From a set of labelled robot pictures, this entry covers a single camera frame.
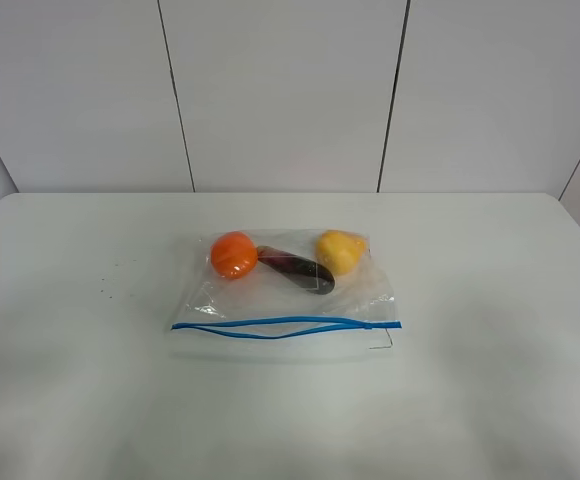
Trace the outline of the clear zip bag blue seal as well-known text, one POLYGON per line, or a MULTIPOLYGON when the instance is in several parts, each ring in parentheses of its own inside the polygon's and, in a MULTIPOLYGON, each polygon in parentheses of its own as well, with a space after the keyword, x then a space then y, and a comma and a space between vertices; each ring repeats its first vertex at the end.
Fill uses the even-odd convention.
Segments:
MULTIPOLYGON (((335 229, 237 231, 256 247, 270 246, 319 263, 315 244, 329 230, 335 229)), ((259 260, 242 278, 220 277, 211 265, 210 251, 226 233, 202 238, 190 250, 189 277, 169 326, 182 352, 318 359, 392 347, 402 323, 393 288, 372 256, 367 236, 349 232, 366 240, 365 254, 352 272, 334 275, 336 285, 330 294, 316 295, 259 260)))

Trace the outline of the dark purple eggplant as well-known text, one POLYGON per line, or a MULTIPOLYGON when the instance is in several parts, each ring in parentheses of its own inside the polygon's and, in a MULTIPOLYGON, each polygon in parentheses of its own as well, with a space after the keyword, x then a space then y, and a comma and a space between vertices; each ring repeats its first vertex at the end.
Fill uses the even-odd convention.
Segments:
POLYGON ((334 275, 314 260, 270 246, 258 246, 257 255, 261 263, 309 293, 327 295, 335 288, 334 275))

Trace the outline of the yellow pear fruit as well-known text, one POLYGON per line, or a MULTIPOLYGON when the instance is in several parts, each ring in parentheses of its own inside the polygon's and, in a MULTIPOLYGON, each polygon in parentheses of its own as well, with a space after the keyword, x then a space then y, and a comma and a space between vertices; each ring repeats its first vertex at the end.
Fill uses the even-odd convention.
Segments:
POLYGON ((352 272, 367 249, 366 240, 354 233, 329 230, 319 236, 315 244, 317 261, 333 275, 352 272))

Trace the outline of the orange fruit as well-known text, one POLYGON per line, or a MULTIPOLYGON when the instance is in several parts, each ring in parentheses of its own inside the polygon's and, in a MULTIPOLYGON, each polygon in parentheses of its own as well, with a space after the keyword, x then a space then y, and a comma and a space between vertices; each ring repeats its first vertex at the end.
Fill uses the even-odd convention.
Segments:
POLYGON ((213 243, 210 261, 220 277, 236 280, 250 273, 256 266, 257 247, 245 233, 229 232, 213 243))

